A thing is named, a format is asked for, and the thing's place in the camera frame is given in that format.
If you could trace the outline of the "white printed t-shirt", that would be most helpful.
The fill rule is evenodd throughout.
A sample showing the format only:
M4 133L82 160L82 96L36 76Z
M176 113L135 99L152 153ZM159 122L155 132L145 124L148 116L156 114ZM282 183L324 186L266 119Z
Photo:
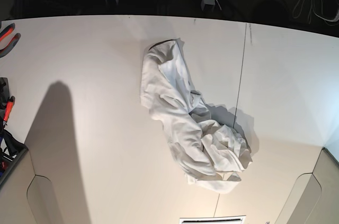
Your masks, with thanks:
M189 184L220 194L241 181L251 163L246 139L234 128L213 119L190 75L177 40L149 48L143 57L140 102L160 121L173 159Z

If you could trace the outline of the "white vent grille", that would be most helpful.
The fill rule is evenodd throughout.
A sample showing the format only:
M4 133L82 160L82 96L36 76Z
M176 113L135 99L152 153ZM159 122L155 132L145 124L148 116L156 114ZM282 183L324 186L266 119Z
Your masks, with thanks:
M212 218L180 218L179 224L244 224L246 216L212 217Z

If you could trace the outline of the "orange handled tool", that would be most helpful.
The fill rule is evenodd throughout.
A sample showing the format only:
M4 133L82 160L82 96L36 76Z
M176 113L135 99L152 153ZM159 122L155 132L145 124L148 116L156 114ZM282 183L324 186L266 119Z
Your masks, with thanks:
M8 100L7 104L6 104L6 109L5 109L5 113L4 113L4 117L3 117L3 128L6 126L11 110L13 108L15 104L15 97L11 96L10 99Z

